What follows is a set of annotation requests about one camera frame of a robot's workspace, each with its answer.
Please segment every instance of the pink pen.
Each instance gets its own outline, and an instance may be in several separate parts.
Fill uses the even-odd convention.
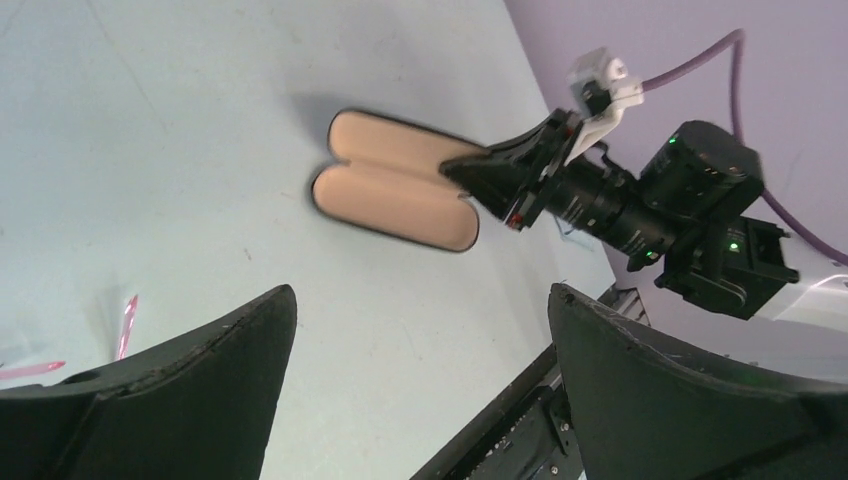
[[[65,362],[50,362],[39,363],[38,365],[30,365],[28,367],[19,368],[0,368],[0,380],[10,380],[13,378],[29,377],[31,375],[41,375],[42,373],[52,372],[65,366]]]
[[[117,360],[121,360],[127,356],[127,347],[130,343],[130,331],[132,330],[132,325],[135,323],[135,311],[138,308],[138,295],[134,296],[130,303],[127,304],[127,308],[124,309],[124,325],[121,329],[121,343],[118,346],[118,358]]]

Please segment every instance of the purple wall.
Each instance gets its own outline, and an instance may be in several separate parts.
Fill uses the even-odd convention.
[[[506,3],[550,107],[573,105],[566,73],[577,56],[594,48],[609,47],[631,74],[645,79],[688,60],[731,30],[745,28],[741,95],[746,141],[760,152],[767,183],[789,211],[837,248],[848,249],[848,221],[843,220],[848,210],[843,195],[848,183],[848,2]],[[608,137],[611,157],[638,172],[685,120],[729,128],[729,59],[729,53],[720,56],[628,110]],[[748,214],[777,220],[762,202]],[[848,352],[848,336],[834,340],[791,324],[775,329],[705,314],[650,285],[656,270],[628,276],[621,256],[611,252],[610,258],[620,282],[640,286],[654,325],[693,343],[724,352],[803,352],[811,344]]]

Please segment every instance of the tabletop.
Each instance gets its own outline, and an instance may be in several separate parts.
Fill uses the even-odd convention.
[[[320,215],[351,106],[484,144],[548,114],[500,2],[0,3],[0,354],[67,361],[0,387],[111,361],[132,295],[131,354],[290,284],[263,478],[417,471],[549,344],[551,283],[613,276],[550,217],[450,254]]]

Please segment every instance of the wire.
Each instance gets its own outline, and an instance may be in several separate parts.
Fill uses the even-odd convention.
[[[642,82],[642,88],[645,92],[656,90],[664,85],[677,80],[680,77],[696,70],[698,67],[715,58],[719,53],[733,47],[731,64],[730,64],[730,125],[733,130],[733,135],[740,143],[745,143],[742,132],[742,113],[741,102],[739,101],[739,71],[742,69],[742,48],[745,44],[745,31],[740,29],[734,30],[727,34],[724,38],[713,44],[710,48],[698,54],[695,58],[680,65],[679,67],[670,70],[662,75],[645,80]],[[836,261],[842,265],[848,265],[848,254],[845,254],[836,248],[829,245],[827,242],[816,236],[807,227],[804,226],[797,218],[789,213],[780,202],[766,188],[763,190],[763,200],[766,201],[769,207],[774,210],[774,213],[781,218],[786,225],[794,230],[799,237],[804,239],[810,246],[818,250],[822,255]]]

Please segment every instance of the case lid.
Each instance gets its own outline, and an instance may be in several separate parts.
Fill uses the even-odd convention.
[[[485,155],[485,147],[360,110],[336,115],[328,146],[341,163],[324,169],[312,185],[315,205],[324,214],[453,252],[477,241],[477,211],[439,174],[439,165]]]

